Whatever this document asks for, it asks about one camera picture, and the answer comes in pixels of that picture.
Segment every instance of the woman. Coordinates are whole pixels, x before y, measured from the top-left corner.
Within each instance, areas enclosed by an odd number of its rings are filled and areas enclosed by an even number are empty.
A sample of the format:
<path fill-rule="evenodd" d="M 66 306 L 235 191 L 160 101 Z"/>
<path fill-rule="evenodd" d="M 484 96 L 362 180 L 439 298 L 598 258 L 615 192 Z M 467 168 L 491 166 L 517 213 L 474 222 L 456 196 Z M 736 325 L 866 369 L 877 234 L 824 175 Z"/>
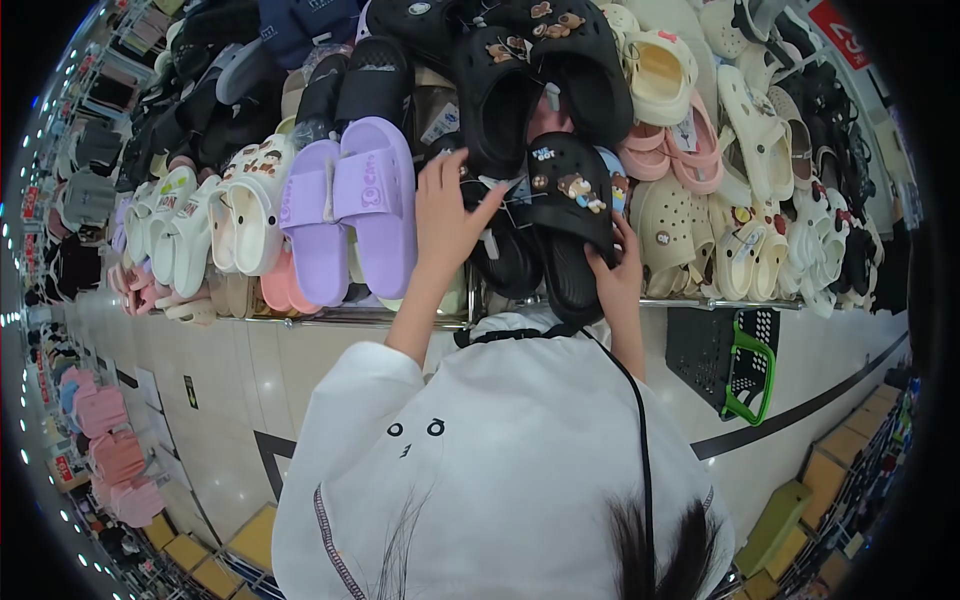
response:
<path fill-rule="evenodd" d="M 642 269 L 622 217 L 619 266 L 586 249 L 616 361 L 583 334 L 500 339 L 447 356 L 424 383 L 437 307 L 506 191 L 465 212 L 466 156 L 420 173 L 420 260 L 386 341 L 349 348 L 313 392 L 276 515 L 280 588 L 289 600 L 705 597 L 730 566 L 732 525 L 643 383 Z M 556 323 L 500 314 L 471 339 Z"/>

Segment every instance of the hand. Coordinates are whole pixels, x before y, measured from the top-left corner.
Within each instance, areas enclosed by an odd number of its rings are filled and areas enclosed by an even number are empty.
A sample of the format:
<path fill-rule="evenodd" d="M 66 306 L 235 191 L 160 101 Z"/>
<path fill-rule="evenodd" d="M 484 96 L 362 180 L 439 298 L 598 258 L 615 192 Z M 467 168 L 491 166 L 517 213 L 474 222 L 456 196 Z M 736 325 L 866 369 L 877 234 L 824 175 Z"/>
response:
<path fill-rule="evenodd" d="M 597 280 L 597 297 L 603 306 L 604 316 L 616 336 L 617 330 L 639 333 L 640 325 L 640 287 L 643 283 L 643 265 L 640 264 L 640 247 L 636 234 L 623 215 L 614 211 L 613 241 L 623 249 L 616 251 L 617 266 L 610 269 L 607 262 L 591 246 L 586 244 L 584 252 L 587 262 Z"/>
<path fill-rule="evenodd" d="M 431 276 L 446 277 L 444 289 L 470 256 L 507 192 L 506 185 L 497 185 L 475 211 L 467 212 L 460 193 L 460 167 L 466 159 L 466 148 L 437 156 L 418 178 L 417 267 Z"/>

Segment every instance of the white sweatshirt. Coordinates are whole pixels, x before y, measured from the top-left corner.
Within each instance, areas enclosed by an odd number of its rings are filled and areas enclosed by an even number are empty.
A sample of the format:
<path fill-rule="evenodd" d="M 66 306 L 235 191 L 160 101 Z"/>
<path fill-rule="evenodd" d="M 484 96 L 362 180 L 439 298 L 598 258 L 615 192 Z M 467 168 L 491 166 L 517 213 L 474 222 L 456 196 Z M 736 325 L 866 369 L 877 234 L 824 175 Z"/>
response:
<path fill-rule="evenodd" d="M 730 566 L 730 517 L 665 407 L 637 385 L 659 576 L 692 501 L 721 525 L 703 598 Z M 641 473 L 630 383 L 586 338 L 470 346 L 427 384 L 408 356 L 361 342 L 310 400 L 276 515 L 276 580 L 288 600 L 376 598 L 400 531 L 408 598 L 613 600 L 608 500 L 636 494 L 642 507 Z M 397 597 L 398 571 L 385 597 Z"/>

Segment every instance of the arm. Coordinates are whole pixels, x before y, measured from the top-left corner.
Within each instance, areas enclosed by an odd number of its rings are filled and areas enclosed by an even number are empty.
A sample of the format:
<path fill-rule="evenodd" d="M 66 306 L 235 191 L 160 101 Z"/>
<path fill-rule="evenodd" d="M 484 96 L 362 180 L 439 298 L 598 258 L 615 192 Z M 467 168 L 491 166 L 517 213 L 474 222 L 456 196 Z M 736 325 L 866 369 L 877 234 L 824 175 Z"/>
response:
<path fill-rule="evenodd" d="M 639 243 L 623 215 L 614 212 L 613 223 L 616 225 L 613 239 L 623 249 L 622 255 L 618 256 L 620 264 L 610 269 L 590 245 L 584 247 L 584 252 L 596 276 L 597 297 L 610 325 L 611 353 L 631 375 L 645 382 L 647 363 L 640 332 L 639 308 L 643 265 L 640 264 Z"/>
<path fill-rule="evenodd" d="M 475 211 L 467 212 L 460 193 L 460 166 L 466 158 L 466 149 L 438 156 L 423 167 L 417 181 L 419 258 L 384 345 L 414 359 L 421 369 L 446 288 L 507 191 L 498 185 Z"/>

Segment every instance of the tiled floor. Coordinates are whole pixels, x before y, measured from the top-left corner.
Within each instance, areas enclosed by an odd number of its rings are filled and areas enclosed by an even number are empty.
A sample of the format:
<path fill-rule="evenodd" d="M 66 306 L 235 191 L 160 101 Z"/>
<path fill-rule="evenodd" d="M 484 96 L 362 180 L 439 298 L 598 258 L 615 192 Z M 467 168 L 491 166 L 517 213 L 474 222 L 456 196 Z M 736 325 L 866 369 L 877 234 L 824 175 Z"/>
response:
<path fill-rule="evenodd" d="M 276 501 L 268 468 L 282 481 L 289 460 L 259 447 L 257 439 L 295 441 L 310 392 L 344 349 L 359 340 L 382 341 L 386 334 L 325 326 L 288 330 L 278 324 L 232 321 L 195 328 L 162 316 L 131 318 L 114 304 L 108 290 L 81 296 L 67 308 L 67 319 L 71 330 L 100 357 L 115 360 L 120 372 L 135 377 L 140 367 L 154 373 L 195 496 L 177 481 L 162 492 L 179 528 L 210 544 L 228 539 L 265 502 Z M 690 442 L 747 426 L 740 420 L 720 421 L 666 368 L 665 309 L 645 310 L 642 320 L 648 384 L 670 407 Z M 844 381 L 905 331 L 904 315 L 838 312 L 824 321 L 811 311 L 782 312 L 777 379 L 767 419 Z M 809 443 L 840 421 L 905 352 L 903 342 L 863 380 L 811 416 L 751 444 L 703 457 L 732 511 L 740 543 L 770 492 L 797 475 Z M 192 379 L 197 409 L 187 400 L 185 375 Z M 137 390 L 123 389 L 132 424 L 142 432 L 144 445 L 153 444 L 156 435 L 146 412 L 153 409 Z"/>

